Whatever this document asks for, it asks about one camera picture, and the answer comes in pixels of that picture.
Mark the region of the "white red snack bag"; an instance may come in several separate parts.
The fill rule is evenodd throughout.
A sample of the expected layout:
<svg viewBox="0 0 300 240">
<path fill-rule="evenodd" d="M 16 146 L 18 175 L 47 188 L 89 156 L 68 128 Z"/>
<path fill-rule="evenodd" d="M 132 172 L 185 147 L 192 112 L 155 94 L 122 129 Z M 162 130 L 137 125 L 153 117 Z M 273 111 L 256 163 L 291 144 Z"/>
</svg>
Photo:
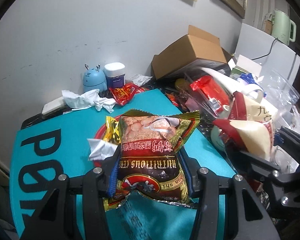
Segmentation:
<svg viewBox="0 0 300 240">
<path fill-rule="evenodd" d="M 232 140 L 239 149 L 270 161 L 276 114 L 277 109 L 267 100 L 258 103 L 241 92 L 234 92 L 228 117 L 216 119 L 213 124 L 223 132 L 224 142 Z"/>
</svg>

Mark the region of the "white torn wrapper packet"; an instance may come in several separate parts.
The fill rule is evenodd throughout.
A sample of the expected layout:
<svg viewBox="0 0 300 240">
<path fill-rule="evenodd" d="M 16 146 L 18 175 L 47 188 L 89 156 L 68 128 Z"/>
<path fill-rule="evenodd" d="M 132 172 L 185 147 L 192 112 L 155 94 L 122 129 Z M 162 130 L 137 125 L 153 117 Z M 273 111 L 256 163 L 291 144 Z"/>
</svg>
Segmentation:
<svg viewBox="0 0 300 240">
<path fill-rule="evenodd" d="M 102 139 L 87 139 L 90 146 L 90 155 L 88 160 L 101 161 L 112 157 L 117 149 L 117 145 L 106 142 Z"/>
</svg>

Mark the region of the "yellow black snack packet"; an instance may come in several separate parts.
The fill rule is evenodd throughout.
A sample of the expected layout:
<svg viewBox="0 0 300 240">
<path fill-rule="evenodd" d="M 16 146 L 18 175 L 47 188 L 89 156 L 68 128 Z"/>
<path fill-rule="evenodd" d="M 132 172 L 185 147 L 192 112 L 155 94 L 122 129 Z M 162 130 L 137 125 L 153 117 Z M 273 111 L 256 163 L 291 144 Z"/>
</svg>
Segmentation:
<svg viewBox="0 0 300 240">
<path fill-rule="evenodd" d="M 115 145 L 121 143 L 119 133 L 119 121 L 111 116 L 106 116 L 106 132 L 103 140 Z"/>
</svg>

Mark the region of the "gold cereal snack bag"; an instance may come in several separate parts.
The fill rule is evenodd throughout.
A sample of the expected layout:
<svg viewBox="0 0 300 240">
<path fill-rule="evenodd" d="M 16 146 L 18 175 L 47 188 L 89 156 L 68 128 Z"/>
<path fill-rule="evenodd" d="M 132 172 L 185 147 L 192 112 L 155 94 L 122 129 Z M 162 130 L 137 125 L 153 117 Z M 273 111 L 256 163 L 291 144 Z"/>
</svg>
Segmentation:
<svg viewBox="0 0 300 240">
<path fill-rule="evenodd" d="M 200 121 L 200 112 L 155 115 L 131 109 L 115 120 L 121 158 L 115 193 L 104 199 L 106 211 L 118 208 L 129 194 L 171 205 L 192 206 L 192 196 L 179 152 Z"/>
</svg>

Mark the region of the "clear plastic bags pile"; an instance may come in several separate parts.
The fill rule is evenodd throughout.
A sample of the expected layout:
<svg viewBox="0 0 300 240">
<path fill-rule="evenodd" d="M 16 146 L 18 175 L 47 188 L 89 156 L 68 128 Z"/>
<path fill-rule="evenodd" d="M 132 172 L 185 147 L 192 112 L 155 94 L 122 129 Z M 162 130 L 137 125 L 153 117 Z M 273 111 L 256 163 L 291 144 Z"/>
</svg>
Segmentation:
<svg viewBox="0 0 300 240">
<path fill-rule="evenodd" d="M 275 129 L 280 129 L 283 126 L 291 128 L 292 115 L 290 111 L 299 99 L 296 90 L 274 70 L 265 73 L 262 88 L 266 93 L 266 100 L 277 108 L 273 121 Z M 294 173 L 299 166 L 299 163 L 277 142 L 273 149 L 271 161 L 280 167 L 283 174 Z"/>
</svg>

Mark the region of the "white cartoon dog bottle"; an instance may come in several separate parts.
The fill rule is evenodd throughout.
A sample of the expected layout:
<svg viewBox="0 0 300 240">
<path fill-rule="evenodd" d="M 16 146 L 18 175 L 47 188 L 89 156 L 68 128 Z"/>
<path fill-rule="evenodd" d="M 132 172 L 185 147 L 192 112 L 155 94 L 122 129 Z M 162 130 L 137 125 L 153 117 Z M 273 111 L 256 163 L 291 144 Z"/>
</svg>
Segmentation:
<svg viewBox="0 0 300 240">
<path fill-rule="evenodd" d="M 217 150 L 225 152 L 225 145 L 222 140 L 221 132 L 222 130 L 220 128 L 218 128 L 217 126 L 213 126 L 213 128 L 211 129 L 210 138 L 213 146 Z"/>
</svg>

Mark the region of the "red plastic basket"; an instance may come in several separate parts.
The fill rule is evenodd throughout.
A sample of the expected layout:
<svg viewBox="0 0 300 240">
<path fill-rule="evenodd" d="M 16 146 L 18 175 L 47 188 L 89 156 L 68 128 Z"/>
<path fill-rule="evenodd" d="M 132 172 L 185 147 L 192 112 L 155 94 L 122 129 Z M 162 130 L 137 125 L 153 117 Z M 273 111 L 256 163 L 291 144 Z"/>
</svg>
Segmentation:
<svg viewBox="0 0 300 240">
<path fill-rule="evenodd" d="M 107 130 L 106 125 L 105 125 L 105 124 L 102 125 L 102 126 L 98 129 L 98 131 L 96 132 L 94 138 L 95 138 L 95 139 L 103 139 L 103 137 L 104 137 L 104 135 L 105 135 L 105 133 L 106 133 L 106 130 Z M 99 160 L 94 160 L 93 163 L 94 163 L 94 166 L 95 166 L 95 167 L 101 167 L 101 161 L 99 161 Z"/>
</svg>

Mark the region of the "white refrigerator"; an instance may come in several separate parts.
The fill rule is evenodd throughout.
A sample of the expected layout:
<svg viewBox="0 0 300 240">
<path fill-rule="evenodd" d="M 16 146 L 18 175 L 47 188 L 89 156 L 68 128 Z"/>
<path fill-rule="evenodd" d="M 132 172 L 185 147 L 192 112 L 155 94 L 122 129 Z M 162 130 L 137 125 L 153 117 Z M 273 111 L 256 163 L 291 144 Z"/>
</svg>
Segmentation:
<svg viewBox="0 0 300 240">
<path fill-rule="evenodd" d="M 274 70 L 293 84 L 300 67 L 300 56 L 271 35 L 243 23 L 235 50 L 239 55 L 262 66 L 261 75 Z"/>
</svg>

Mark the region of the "red gift packet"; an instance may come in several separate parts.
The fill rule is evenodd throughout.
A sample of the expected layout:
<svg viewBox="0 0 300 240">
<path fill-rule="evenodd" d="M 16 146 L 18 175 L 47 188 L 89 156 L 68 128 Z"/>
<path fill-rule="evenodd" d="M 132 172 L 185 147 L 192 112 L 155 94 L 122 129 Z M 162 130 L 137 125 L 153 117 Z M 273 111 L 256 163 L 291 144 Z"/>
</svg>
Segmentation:
<svg viewBox="0 0 300 240">
<path fill-rule="evenodd" d="M 222 113 L 230 106 L 226 91 L 210 75 L 204 75 L 190 83 L 191 89 L 200 95 L 203 102 L 216 114 Z"/>
</svg>

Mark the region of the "crumpled white tissue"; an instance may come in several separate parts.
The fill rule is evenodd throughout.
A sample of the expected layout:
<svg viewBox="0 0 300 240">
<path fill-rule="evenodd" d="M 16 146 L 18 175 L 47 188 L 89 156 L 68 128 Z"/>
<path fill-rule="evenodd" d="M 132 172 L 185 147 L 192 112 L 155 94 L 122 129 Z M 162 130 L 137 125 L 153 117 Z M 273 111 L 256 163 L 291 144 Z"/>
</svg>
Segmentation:
<svg viewBox="0 0 300 240">
<path fill-rule="evenodd" d="M 62 90 L 62 97 L 65 103 L 74 110 L 95 107 L 99 112 L 104 108 L 108 113 L 113 113 L 116 101 L 113 98 L 100 97 L 99 91 L 99 89 L 93 89 L 78 95 L 69 90 Z"/>
</svg>

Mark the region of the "green electric kettle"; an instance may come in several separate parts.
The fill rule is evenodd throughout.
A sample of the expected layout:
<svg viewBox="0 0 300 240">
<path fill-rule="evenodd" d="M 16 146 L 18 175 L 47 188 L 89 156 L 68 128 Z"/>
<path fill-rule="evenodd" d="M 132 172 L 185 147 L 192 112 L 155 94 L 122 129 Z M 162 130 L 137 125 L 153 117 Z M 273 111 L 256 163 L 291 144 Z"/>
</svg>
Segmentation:
<svg viewBox="0 0 300 240">
<path fill-rule="evenodd" d="M 290 42 L 295 42 L 296 24 L 285 12 L 274 10 L 271 21 L 273 24 L 271 35 L 273 37 L 287 46 Z"/>
</svg>

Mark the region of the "brown cardboard box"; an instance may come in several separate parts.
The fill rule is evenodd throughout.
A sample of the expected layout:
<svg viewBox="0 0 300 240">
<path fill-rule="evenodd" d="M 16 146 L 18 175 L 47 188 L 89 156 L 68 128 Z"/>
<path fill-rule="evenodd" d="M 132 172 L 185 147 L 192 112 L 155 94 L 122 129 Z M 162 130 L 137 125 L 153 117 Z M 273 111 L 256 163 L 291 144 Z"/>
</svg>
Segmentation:
<svg viewBox="0 0 300 240">
<path fill-rule="evenodd" d="M 216 69 L 227 63 L 226 56 L 217 36 L 189 25 L 186 35 L 154 55 L 151 67 L 158 80 L 196 66 Z"/>
</svg>

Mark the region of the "red snack packet by jar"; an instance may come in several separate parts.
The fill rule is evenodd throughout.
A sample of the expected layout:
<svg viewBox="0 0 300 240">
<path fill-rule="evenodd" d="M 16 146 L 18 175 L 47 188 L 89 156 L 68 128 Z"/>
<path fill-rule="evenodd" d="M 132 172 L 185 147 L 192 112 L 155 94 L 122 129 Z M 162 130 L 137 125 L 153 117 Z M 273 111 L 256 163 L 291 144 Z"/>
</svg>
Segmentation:
<svg viewBox="0 0 300 240">
<path fill-rule="evenodd" d="M 124 106 L 130 102 L 135 94 L 147 91 L 146 88 L 138 87 L 132 82 L 125 84 L 121 88 L 110 88 L 109 90 L 116 103 L 120 106 Z"/>
</svg>

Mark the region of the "crumpled wrapper behind jar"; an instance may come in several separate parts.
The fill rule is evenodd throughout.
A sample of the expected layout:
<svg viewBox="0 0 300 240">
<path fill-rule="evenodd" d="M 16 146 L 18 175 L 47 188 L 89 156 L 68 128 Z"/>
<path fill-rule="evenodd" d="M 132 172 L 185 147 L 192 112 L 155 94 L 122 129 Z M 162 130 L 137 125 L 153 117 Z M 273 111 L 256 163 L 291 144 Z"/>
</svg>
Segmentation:
<svg viewBox="0 0 300 240">
<path fill-rule="evenodd" d="M 152 76 L 136 74 L 130 78 L 130 82 L 132 82 L 134 85 L 136 85 L 138 87 L 141 87 L 141 86 L 145 85 L 147 82 L 149 82 L 152 78 L 153 78 Z"/>
</svg>

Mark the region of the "white lid purple jar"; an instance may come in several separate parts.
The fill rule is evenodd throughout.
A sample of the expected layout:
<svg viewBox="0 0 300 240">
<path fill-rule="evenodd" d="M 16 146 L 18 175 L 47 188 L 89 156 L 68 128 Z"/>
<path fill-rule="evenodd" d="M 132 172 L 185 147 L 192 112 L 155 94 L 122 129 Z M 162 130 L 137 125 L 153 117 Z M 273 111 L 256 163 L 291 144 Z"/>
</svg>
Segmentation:
<svg viewBox="0 0 300 240">
<path fill-rule="evenodd" d="M 121 88 L 125 85 L 125 65 L 120 62 L 108 63 L 104 66 L 108 88 Z"/>
</svg>

